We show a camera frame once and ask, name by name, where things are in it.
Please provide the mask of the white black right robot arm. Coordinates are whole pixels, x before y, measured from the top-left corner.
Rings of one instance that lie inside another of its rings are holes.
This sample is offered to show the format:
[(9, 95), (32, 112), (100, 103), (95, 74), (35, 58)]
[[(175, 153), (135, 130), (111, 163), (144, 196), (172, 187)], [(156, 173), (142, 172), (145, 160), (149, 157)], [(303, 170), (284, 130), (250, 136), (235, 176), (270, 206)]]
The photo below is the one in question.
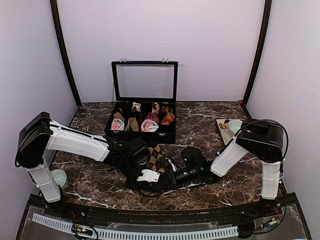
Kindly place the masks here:
[(283, 178), (283, 162), (289, 146), (285, 127), (275, 120), (247, 118), (229, 143), (208, 162), (202, 152), (193, 146), (184, 148), (180, 155), (186, 167), (179, 169), (169, 158), (165, 174), (170, 187), (176, 187), (193, 179), (216, 184), (246, 154), (250, 153), (262, 162), (262, 201), (255, 205), (255, 213), (266, 217), (275, 208), (273, 200), (278, 196)]

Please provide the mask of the maroon purple orange striped sock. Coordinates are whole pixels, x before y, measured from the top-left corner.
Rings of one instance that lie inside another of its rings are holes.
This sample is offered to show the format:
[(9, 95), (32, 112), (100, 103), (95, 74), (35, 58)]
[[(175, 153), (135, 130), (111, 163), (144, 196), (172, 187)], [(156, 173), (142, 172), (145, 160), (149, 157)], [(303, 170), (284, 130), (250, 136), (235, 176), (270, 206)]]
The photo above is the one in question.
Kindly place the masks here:
[(175, 115), (168, 112), (165, 117), (161, 120), (160, 124), (163, 126), (170, 126), (175, 121)]

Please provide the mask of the brown argyle sock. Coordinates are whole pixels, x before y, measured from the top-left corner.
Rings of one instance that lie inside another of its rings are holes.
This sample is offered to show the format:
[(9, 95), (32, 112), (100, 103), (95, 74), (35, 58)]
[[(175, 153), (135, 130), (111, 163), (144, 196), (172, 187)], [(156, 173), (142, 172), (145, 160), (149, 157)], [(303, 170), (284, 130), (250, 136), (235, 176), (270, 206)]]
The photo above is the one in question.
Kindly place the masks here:
[(165, 166), (164, 163), (162, 163), (162, 160), (165, 157), (162, 154), (160, 146), (155, 142), (151, 142), (147, 146), (147, 149), (149, 151), (149, 161), (147, 162), (147, 167), (161, 174), (165, 173)]

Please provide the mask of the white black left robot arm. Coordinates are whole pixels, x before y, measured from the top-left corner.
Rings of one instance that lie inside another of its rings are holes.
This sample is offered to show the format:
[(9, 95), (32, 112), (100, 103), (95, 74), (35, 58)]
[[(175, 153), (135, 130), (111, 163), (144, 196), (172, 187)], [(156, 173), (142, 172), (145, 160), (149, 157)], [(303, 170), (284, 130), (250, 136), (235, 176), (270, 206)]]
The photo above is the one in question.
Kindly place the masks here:
[(55, 182), (44, 160), (46, 150), (62, 151), (93, 159), (119, 169), (134, 188), (139, 182), (157, 181), (152, 170), (138, 161), (148, 149), (141, 138), (121, 142), (114, 138), (90, 135), (61, 125), (47, 112), (39, 113), (19, 133), (15, 166), (23, 167), (33, 178), (51, 210), (60, 218), (67, 218), (70, 206), (62, 200), (61, 187)]

